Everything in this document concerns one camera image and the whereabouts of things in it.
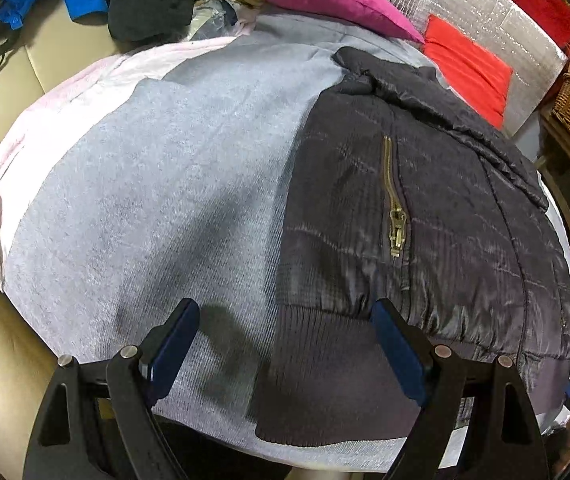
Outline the dark quilted zip jacket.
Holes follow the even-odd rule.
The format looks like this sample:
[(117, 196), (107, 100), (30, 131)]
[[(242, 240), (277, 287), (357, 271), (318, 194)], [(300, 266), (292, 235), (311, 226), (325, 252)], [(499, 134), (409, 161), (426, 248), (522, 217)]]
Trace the dark quilted zip jacket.
[(570, 374), (570, 273), (538, 174), (427, 67), (342, 48), (299, 133), (257, 436), (404, 437), (418, 412), (370, 317), (381, 298), (465, 359), (510, 356), (533, 408)]

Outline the beige leather sofa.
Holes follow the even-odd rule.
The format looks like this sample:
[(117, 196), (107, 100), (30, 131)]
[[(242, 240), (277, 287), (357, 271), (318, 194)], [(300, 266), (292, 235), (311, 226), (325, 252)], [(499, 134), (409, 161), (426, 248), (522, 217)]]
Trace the beige leather sofa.
[[(62, 0), (38, 0), (18, 48), (0, 66), (0, 253), (68, 142), (62, 95), (86, 70), (128, 50), (107, 20), (72, 21)], [(0, 288), (0, 474), (22, 476), (38, 404), (55, 357)]]

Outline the grey blanket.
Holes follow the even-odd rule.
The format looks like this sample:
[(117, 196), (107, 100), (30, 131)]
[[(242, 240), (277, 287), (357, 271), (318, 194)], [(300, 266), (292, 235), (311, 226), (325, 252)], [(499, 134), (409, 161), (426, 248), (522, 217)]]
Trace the grey blanket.
[(199, 333), (159, 415), (274, 462), (383, 471), (407, 434), (297, 446), (256, 433), (298, 136), (320, 94), (343, 80), (342, 48), (430, 68), (464, 102), (402, 40), (265, 11), (248, 36), (140, 81), (61, 157), (17, 226), (4, 285), (50, 348), (82, 362), (140, 341), (193, 298)]

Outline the white pink bedsheet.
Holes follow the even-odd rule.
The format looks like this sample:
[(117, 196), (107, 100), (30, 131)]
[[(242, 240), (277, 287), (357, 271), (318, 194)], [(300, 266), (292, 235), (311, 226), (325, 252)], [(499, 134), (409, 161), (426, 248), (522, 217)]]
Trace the white pink bedsheet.
[(0, 283), (17, 226), (50, 170), (88, 130), (122, 105), (144, 79), (160, 80), (232, 37), (162, 44), (88, 66), (29, 106), (0, 142)]

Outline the red cushion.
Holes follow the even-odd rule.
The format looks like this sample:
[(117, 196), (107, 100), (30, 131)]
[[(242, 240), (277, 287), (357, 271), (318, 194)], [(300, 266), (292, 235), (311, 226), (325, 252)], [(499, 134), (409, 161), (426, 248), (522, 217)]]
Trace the red cushion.
[(513, 69), (434, 14), (428, 18), (424, 53), (467, 104), (501, 130)]

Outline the silver foil insulation mat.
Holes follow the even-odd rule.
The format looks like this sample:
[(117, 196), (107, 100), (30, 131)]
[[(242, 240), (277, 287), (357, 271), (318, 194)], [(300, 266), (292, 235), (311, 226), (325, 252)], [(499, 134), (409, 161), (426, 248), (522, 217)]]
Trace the silver foil insulation mat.
[(513, 136), (539, 106), (567, 57), (512, 0), (389, 0), (420, 32), (430, 15), (455, 26), (513, 69), (503, 132)]

